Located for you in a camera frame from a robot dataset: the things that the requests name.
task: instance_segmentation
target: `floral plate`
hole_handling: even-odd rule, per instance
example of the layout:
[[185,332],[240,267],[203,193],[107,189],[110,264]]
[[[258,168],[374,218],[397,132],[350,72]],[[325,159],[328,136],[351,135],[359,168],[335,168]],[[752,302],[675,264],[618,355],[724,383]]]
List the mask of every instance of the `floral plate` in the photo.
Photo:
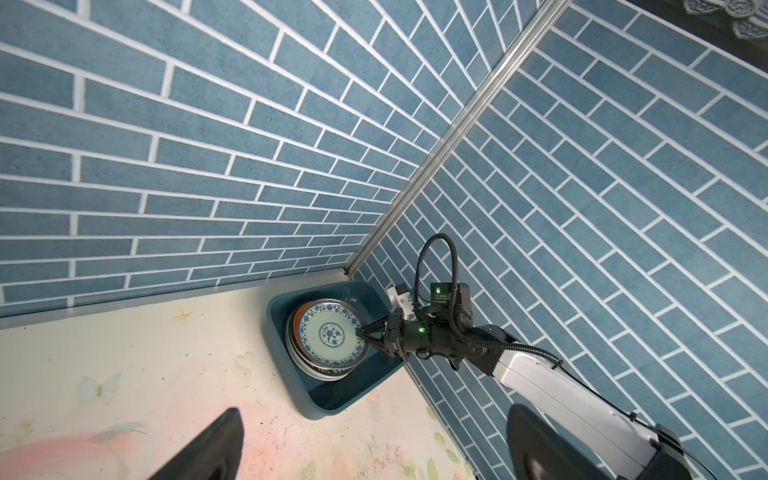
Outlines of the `floral plate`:
[[302,307],[293,332],[301,351],[318,366],[350,369],[362,362],[369,349],[356,335],[361,326],[350,305],[323,299]]

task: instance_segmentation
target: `stack of plates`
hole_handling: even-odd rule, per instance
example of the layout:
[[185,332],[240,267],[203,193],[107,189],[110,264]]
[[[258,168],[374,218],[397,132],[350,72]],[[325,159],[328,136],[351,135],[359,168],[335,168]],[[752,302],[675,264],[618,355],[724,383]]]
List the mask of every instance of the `stack of plates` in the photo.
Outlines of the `stack of plates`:
[[369,345],[355,334],[361,326],[347,303],[331,299],[304,303],[286,322],[288,355],[314,379],[341,379],[368,353]]

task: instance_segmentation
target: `robotic arm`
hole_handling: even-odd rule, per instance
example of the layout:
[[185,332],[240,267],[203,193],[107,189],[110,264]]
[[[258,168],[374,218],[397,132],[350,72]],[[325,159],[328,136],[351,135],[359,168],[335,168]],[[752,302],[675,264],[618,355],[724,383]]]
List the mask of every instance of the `robotic arm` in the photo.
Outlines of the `robotic arm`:
[[[433,283],[431,304],[422,309],[421,265],[429,246],[438,239],[451,250],[452,281]],[[395,307],[392,312],[361,328],[358,336],[403,361],[411,353],[421,359],[438,355],[458,370],[461,361],[467,359],[576,435],[619,479],[691,478],[684,450],[662,425],[651,427],[634,413],[623,412],[563,369],[557,356],[520,343],[497,326],[473,326],[469,286],[459,283],[457,277],[454,243],[447,235],[437,233],[427,240],[416,264],[412,304],[415,320],[407,320],[404,314],[402,307],[408,310],[410,305],[407,286],[402,284],[390,289],[390,301]],[[605,478],[525,407],[513,407],[508,432],[518,478]]]

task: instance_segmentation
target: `blue plastic basin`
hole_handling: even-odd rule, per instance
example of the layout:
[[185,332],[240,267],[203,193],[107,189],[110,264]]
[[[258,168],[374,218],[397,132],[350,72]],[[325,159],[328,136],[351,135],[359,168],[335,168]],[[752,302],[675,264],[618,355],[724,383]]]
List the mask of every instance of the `blue plastic basin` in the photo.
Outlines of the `blue plastic basin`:
[[389,308],[377,290],[359,280],[284,293],[274,297],[266,306],[266,344],[296,407],[302,415],[311,420],[341,412],[403,365],[400,359],[390,358],[385,353],[371,348],[366,358],[341,380],[322,382],[302,372],[286,350],[286,322],[299,305],[321,298],[342,300],[352,305],[357,309],[364,325],[389,314]]

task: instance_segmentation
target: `tiled wall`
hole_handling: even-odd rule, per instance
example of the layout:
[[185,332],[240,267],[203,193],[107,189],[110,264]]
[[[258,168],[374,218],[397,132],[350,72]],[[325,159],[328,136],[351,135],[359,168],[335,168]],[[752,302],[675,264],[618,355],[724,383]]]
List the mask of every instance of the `tiled wall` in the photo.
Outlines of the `tiled wall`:
[[536,7],[2,2],[0,316],[343,265]]
[[[765,479],[767,145],[765,74],[628,3],[577,0],[361,275],[412,285],[424,240],[449,233],[476,323],[566,358],[721,480]],[[438,247],[425,283],[450,278]],[[409,368],[484,478],[510,478],[506,415],[525,400],[467,362]]]

